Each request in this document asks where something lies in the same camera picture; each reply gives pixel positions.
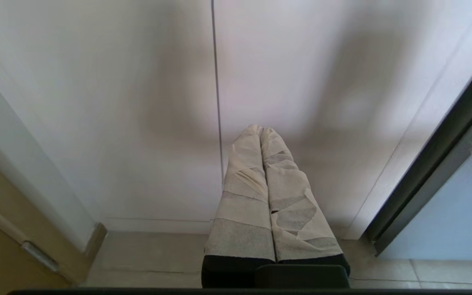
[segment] floor tile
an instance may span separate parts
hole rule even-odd
[[[339,241],[347,262],[351,266],[351,278],[362,280],[417,281],[408,259],[375,258],[375,249],[367,239]]]
[[[472,261],[412,260],[420,281],[472,284]]]
[[[420,289],[419,282],[384,281],[384,280],[350,280],[354,289]]]
[[[423,289],[468,289],[472,290],[472,284],[454,284],[454,283],[431,283],[420,282]]]
[[[97,270],[81,287],[201,288],[200,273]]]
[[[202,270],[207,235],[110,232],[94,267],[113,270]]]

